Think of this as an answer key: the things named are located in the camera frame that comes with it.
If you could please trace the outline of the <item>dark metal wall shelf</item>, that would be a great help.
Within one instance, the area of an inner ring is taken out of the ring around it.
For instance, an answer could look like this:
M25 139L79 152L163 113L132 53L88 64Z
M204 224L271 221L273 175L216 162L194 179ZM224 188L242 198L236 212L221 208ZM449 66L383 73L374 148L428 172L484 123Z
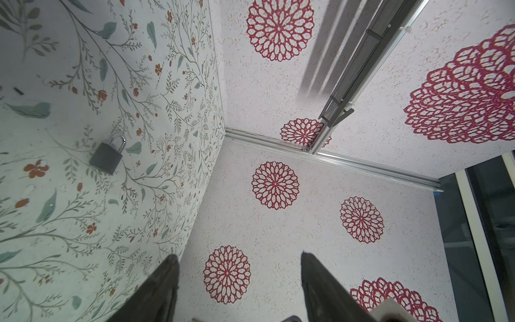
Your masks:
M347 117L345 107L393 42L399 28L421 4L421 1L366 2L323 90L329 96L319 116L325 127L334 127Z

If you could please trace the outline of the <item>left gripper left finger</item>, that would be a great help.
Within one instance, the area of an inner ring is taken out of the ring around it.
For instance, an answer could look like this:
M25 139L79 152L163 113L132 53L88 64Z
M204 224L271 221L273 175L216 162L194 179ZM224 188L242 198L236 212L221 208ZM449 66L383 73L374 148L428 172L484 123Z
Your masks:
M179 275L178 256L171 254L108 322L172 321L178 298Z

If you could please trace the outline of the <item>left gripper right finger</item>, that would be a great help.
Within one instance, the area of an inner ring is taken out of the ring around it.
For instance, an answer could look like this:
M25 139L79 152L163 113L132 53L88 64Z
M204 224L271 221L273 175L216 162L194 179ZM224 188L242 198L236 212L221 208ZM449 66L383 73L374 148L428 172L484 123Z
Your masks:
M301 255L301 281L309 321L373 321L312 253Z

